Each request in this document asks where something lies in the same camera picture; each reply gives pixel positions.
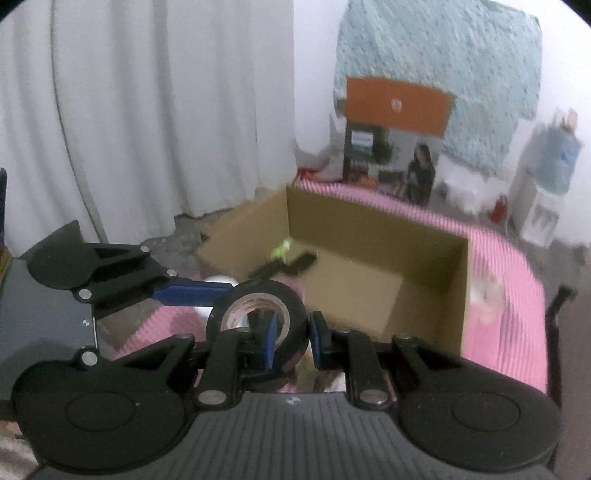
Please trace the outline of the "white bottle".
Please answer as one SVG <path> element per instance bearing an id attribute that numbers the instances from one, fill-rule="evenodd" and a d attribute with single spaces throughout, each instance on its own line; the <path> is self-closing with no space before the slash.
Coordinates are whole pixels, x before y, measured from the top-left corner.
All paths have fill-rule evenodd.
<path id="1" fill-rule="evenodd" d="M 190 283 L 190 306 L 200 320 L 206 321 L 207 328 L 215 332 L 228 330 L 223 319 L 224 298 L 236 286 L 238 280 L 225 275 L 213 275 Z"/>

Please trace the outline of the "black electrical tape roll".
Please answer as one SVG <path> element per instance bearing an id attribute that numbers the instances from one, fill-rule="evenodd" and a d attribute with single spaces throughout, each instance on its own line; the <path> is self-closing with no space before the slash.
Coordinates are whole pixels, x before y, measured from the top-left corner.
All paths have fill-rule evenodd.
<path id="1" fill-rule="evenodd" d="M 238 284 L 224 300 L 223 319 L 228 329 L 256 330 L 264 320 L 277 315 L 276 347 L 270 370 L 283 370 L 307 349 L 307 311 L 301 297 L 286 284 L 270 279 L 250 280 Z M 206 340 L 214 342 L 219 333 L 206 328 Z"/>

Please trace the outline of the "green dropper bottle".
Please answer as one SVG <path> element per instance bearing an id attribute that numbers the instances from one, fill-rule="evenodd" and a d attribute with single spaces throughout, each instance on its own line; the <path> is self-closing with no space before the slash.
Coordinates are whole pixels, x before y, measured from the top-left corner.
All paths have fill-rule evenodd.
<path id="1" fill-rule="evenodd" d="M 287 261 L 287 254 L 290 251 L 291 247 L 294 245 L 294 239 L 291 237 L 284 238 L 280 241 L 280 244 L 273 248 L 273 251 L 270 253 L 270 260 L 281 260 L 283 262 Z"/>

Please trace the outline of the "black object in box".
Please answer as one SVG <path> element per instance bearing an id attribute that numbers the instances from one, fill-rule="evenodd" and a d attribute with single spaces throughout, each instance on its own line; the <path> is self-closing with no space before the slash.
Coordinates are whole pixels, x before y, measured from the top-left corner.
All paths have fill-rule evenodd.
<path id="1" fill-rule="evenodd" d="M 307 251 L 297 256 L 293 261 L 286 262 L 282 258 L 276 258 L 267 261 L 263 266 L 257 267 L 249 273 L 250 279 L 270 279 L 276 275 L 286 275 L 290 277 L 297 277 L 304 274 L 310 269 L 318 260 L 317 254 Z"/>

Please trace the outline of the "brown cardboard box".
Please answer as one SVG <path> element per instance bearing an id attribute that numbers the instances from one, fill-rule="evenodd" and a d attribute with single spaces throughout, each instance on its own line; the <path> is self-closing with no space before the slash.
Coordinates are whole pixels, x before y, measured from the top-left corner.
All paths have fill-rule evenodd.
<path id="1" fill-rule="evenodd" d="M 245 281 L 284 240 L 293 242 L 288 262 L 317 257 L 295 286 L 332 327 L 377 341 L 407 333 L 461 352 L 467 239 L 382 207 L 287 187 L 219 218 L 197 256 L 204 269 Z"/>

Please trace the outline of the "pink checkered tablecloth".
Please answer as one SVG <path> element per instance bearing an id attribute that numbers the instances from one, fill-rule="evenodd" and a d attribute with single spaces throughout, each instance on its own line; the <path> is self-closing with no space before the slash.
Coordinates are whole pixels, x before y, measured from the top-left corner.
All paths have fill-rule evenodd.
<path id="1" fill-rule="evenodd" d="M 499 234 L 346 185 L 295 186 L 339 199 L 382 207 L 469 242 L 468 310 L 460 353 L 467 359 L 539 390 L 547 387 L 545 296 L 525 256 Z M 199 262 L 200 277 L 214 273 Z"/>

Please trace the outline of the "white curtain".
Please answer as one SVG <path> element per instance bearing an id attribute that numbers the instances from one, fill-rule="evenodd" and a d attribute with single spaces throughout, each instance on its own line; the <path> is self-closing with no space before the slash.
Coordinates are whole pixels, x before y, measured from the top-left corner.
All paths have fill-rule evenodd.
<path id="1" fill-rule="evenodd" d="M 5 1 L 5 238 L 167 236 L 294 178 L 290 1 Z"/>

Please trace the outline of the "red canister on floor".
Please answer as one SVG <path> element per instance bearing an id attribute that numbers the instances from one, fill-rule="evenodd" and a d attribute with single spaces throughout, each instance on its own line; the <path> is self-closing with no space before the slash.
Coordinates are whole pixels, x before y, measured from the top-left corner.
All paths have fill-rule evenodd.
<path id="1" fill-rule="evenodd" d="M 506 217 L 507 214 L 507 207 L 508 207 L 508 199 L 506 195 L 501 195 L 495 202 L 492 210 L 489 213 L 490 220 L 497 224 L 501 225 Z"/>

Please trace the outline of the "white water dispenser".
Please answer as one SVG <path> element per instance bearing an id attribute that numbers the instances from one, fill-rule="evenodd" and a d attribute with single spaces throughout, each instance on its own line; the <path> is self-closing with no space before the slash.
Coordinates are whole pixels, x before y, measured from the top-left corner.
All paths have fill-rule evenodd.
<path id="1" fill-rule="evenodd" d="M 548 248 L 553 242 L 565 198 L 565 195 L 541 187 L 533 174 L 526 170 L 510 209 L 510 219 L 519 239 Z"/>

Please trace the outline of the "orange flap product box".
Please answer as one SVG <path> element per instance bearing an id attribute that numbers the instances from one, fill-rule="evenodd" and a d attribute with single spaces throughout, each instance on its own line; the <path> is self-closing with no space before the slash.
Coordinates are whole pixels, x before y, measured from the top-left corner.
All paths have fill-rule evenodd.
<path id="1" fill-rule="evenodd" d="M 428 206 L 454 106 L 454 95 L 434 87 L 346 79 L 342 181 Z"/>

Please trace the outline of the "blue water jug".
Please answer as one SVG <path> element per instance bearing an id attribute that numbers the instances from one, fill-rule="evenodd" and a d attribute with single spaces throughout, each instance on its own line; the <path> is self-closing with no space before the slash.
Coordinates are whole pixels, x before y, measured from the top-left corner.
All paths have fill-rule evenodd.
<path id="1" fill-rule="evenodd" d="M 545 133 L 545 143 L 533 170 L 536 183 L 547 192 L 564 196 L 571 186 L 575 167 L 583 149 L 577 137 L 578 113 L 569 109 L 557 125 Z"/>

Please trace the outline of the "floral blue hanging cloth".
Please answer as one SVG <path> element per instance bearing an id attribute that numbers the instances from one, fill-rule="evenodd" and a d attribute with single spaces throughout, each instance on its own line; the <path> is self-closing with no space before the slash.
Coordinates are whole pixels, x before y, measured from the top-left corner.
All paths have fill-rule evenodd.
<path id="1" fill-rule="evenodd" d="M 334 97 L 349 77 L 443 90 L 455 98 L 445 153 L 485 175 L 503 167 L 542 79 L 536 17 L 496 1 L 351 1 L 339 24 Z"/>

